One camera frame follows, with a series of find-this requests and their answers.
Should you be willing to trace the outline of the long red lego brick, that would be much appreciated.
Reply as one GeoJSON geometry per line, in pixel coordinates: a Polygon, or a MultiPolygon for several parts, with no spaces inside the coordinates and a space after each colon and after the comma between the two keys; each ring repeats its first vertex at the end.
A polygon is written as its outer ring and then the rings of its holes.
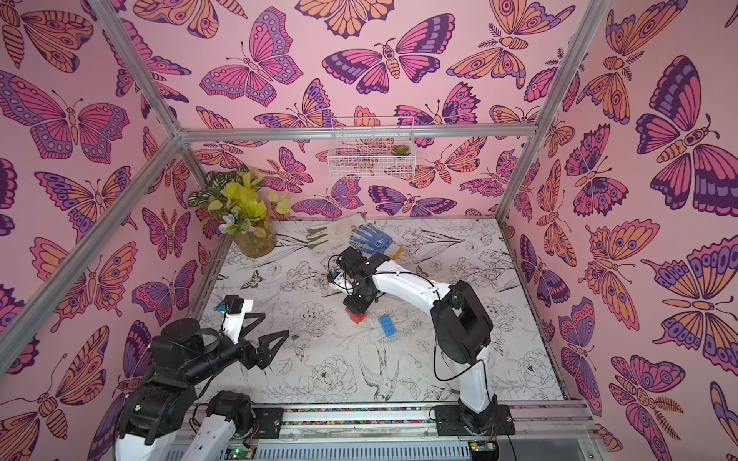
{"type": "Polygon", "coordinates": [[[348,313],[350,320],[357,325],[360,324],[366,318],[366,314],[355,314],[349,311],[349,309],[347,309],[346,312],[348,313]]]}

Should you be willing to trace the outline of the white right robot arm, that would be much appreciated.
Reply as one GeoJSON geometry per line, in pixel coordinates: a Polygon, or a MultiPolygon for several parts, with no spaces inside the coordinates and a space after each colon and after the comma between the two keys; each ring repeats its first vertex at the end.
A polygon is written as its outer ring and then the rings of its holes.
{"type": "Polygon", "coordinates": [[[436,282],[411,272],[387,255],[365,257],[347,248],[332,259],[329,282],[345,294],[350,315],[361,319],[380,297],[389,295],[424,312],[434,327],[434,351],[455,363],[444,382],[457,380],[459,422],[474,435],[514,433],[509,412],[489,386],[489,347],[493,322],[474,288],[460,280],[436,282]]]}

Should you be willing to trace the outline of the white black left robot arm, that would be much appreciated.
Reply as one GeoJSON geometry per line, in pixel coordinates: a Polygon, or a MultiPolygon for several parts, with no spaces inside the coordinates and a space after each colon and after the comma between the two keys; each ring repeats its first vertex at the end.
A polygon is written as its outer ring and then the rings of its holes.
{"type": "MultiPolygon", "coordinates": [[[[288,340],[281,330],[263,335],[257,344],[246,335],[263,319],[262,313],[246,313],[253,321],[244,326],[236,316],[235,338],[212,328],[202,328],[195,319],[182,319],[165,327],[150,345],[153,363],[140,387],[125,401],[119,416],[113,459],[163,460],[186,422],[190,407],[201,398],[198,385],[209,384],[234,364],[250,370],[266,369],[288,340]]],[[[235,435],[257,432],[252,401],[245,394],[220,391],[208,403],[206,418],[184,459],[213,460],[235,435]]]]}

